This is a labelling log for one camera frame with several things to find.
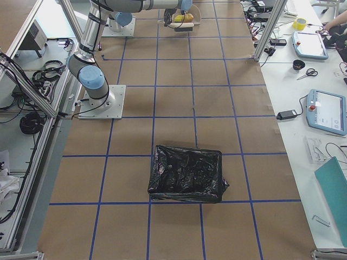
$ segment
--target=blue tablet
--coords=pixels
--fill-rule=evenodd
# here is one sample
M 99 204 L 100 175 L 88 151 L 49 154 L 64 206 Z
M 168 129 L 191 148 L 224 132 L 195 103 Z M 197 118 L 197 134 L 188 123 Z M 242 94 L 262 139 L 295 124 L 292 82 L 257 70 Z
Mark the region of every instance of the blue tablet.
M 311 90 L 307 96 L 306 119 L 311 127 L 346 135 L 346 98 L 321 90 Z
M 295 31 L 292 39 L 295 52 L 299 57 L 316 60 L 328 58 L 322 37 L 319 34 Z

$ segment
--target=teal folder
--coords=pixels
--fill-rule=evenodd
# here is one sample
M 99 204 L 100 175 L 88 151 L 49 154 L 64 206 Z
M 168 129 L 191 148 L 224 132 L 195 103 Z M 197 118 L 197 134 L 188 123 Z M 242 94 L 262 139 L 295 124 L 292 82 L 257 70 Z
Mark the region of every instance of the teal folder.
M 347 247 L 347 180 L 340 164 L 333 157 L 314 173 L 334 217 L 342 244 Z

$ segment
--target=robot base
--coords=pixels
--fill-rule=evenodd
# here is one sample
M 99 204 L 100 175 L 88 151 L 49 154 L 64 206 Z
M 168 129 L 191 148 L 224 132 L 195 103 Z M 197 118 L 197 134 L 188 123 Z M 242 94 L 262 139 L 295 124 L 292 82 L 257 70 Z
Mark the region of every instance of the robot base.
M 94 119 L 121 119 L 121 116 L 123 114 L 123 104 L 124 104 L 124 96 L 125 96 L 125 85 L 110 85 L 110 92 L 114 94 L 115 97 L 115 104 L 112 105 L 107 110 L 99 110 L 98 108 L 95 110 L 92 110 L 90 112 L 85 112 L 82 114 L 79 114 L 79 119 L 88 119 L 88 120 L 94 120 Z M 84 94 L 84 99 L 89 99 L 89 95 L 87 92 Z M 90 109 L 93 109 L 93 106 L 89 102 L 83 102 L 81 106 L 80 112 L 88 111 Z
M 125 27 L 122 27 L 121 31 L 112 31 L 109 27 L 105 27 L 104 32 L 102 33 L 102 36 L 105 38 L 134 37 L 135 21 L 136 21 L 136 18 L 133 17 L 131 23 Z

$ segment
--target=wooden tabletop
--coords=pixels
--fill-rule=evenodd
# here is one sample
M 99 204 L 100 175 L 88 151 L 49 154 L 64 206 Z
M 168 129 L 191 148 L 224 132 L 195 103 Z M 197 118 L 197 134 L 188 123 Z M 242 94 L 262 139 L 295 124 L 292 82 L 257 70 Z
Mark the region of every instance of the wooden tabletop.
M 1 0 L 0 1 L 0 47 L 3 53 L 8 52 L 18 32 L 23 27 L 27 17 L 33 11 L 35 4 L 41 1 L 40 0 Z

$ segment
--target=chair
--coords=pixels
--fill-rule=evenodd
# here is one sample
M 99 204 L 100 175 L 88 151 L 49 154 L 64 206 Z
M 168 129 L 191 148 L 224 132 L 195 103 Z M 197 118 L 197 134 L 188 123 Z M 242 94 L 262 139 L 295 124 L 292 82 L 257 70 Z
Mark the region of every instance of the chair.
M 329 7 L 335 7 L 335 13 L 334 13 L 334 19 L 336 16 L 338 16 L 338 9 L 339 9 L 339 4 L 341 0 L 319 0 L 319 3 L 312 4 L 313 7 L 326 7 L 325 10 L 323 10 L 323 13 L 325 13 Z

